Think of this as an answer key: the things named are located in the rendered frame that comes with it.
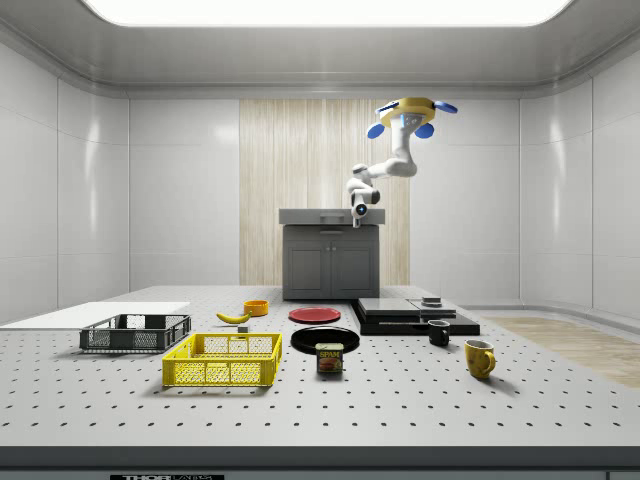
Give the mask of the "flat-sided can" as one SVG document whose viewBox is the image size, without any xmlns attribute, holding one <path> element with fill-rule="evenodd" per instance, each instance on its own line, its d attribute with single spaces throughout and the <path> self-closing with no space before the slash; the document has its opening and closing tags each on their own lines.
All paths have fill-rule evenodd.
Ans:
<svg viewBox="0 0 640 480">
<path fill-rule="evenodd" d="M 317 343 L 315 352 L 319 373 L 341 373 L 343 371 L 344 345 L 342 343 Z"/>
</svg>

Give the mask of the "white cabinet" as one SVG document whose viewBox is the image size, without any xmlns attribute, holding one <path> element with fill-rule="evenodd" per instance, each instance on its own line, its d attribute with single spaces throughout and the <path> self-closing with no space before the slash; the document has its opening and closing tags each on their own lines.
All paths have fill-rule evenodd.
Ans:
<svg viewBox="0 0 640 480">
<path fill-rule="evenodd" d="M 284 299 L 375 298 L 379 290 L 378 226 L 283 228 Z"/>
</svg>

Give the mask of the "black stove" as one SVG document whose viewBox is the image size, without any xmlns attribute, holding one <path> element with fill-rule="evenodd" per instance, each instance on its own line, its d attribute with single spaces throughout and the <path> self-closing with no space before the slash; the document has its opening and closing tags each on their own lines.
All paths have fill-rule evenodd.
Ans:
<svg viewBox="0 0 640 480">
<path fill-rule="evenodd" d="M 440 297 L 360 298 L 351 302 L 362 335 L 427 335 L 429 320 L 450 323 L 451 335 L 479 335 L 480 325 Z"/>
</svg>

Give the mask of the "black plate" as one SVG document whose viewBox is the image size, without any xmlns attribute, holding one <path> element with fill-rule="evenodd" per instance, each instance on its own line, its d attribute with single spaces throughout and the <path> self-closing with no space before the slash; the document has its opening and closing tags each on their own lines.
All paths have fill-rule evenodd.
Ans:
<svg viewBox="0 0 640 480">
<path fill-rule="evenodd" d="M 359 346 L 360 337 L 352 330 L 330 326 L 303 328 L 291 335 L 291 345 L 306 354 L 314 355 L 318 343 L 341 343 L 349 353 Z"/>
</svg>

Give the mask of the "yellow mug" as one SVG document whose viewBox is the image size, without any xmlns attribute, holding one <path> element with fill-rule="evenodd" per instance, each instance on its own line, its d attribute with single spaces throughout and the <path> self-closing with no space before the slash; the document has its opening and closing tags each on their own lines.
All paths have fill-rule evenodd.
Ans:
<svg viewBox="0 0 640 480">
<path fill-rule="evenodd" d="M 482 340 L 467 340 L 464 344 L 470 374 L 478 379 L 487 379 L 496 366 L 494 346 Z"/>
</svg>

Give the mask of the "red plate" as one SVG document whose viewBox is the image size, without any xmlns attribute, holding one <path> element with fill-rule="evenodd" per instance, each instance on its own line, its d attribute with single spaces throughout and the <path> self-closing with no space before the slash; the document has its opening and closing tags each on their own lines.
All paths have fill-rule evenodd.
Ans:
<svg viewBox="0 0 640 480">
<path fill-rule="evenodd" d="M 341 318 L 341 312 L 329 307 L 303 307 L 289 312 L 288 318 L 303 324 L 331 323 Z"/>
</svg>

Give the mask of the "yellow basket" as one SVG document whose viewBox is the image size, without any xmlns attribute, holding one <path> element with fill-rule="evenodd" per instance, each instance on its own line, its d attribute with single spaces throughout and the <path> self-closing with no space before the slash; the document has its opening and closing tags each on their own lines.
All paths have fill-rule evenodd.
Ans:
<svg viewBox="0 0 640 480">
<path fill-rule="evenodd" d="M 165 386 L 270 386 L 280 333 L 195 333 L 162 358 Z"/>
</svg>

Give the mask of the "dark grey basket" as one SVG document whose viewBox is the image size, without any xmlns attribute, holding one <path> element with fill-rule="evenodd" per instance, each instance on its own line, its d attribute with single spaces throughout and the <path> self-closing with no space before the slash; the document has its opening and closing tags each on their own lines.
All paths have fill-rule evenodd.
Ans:
<svg viewBox="0 0 640 480">
<path fill-rule="evenodd" d="M 163 352 L 191 330 L 191 317 L 177 314 L 119 314 L 80 331 L 80 348 L 104 352 Z"/>
</svg>

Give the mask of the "drone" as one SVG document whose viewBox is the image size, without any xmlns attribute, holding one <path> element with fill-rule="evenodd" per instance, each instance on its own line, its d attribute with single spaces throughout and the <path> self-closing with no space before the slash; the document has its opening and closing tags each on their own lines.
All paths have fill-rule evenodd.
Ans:
<svg viewBox="0 0 640 480">
<path fill-rule="evenodd" d="M 386 127 L 391 127 L 391 119 L 396 116 L 400 116 L 403 124 L 406 124 L 406 117 L 409 114 L 415 114 L 422 117 L 419 127 L 414 132 L 415 136 L 421 139 L 429 138 L 434 133 L 434 127 L 430 121 L 435 117 L 436 110 L 452 114 L 458 112 L 458 109 L 451 104 L 432 101 L 424 97 L 405 97 L 393 100 L 375 110 L 380 120 L 369 127 L 367 137 L 373 139 L 381 135 Z"/>
</svg>

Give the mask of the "white board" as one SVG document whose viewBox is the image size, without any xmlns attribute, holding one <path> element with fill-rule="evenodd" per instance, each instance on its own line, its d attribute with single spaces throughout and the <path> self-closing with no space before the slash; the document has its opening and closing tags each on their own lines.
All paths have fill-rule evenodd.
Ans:
<svg viewBox="0 0 640 480">
<path fill-rule="evenodd" d="M 171 314 L 188 302 L 88 302 L 25 320 L 0 329 L 82 329 L 118 314 Z"/>
</svg>

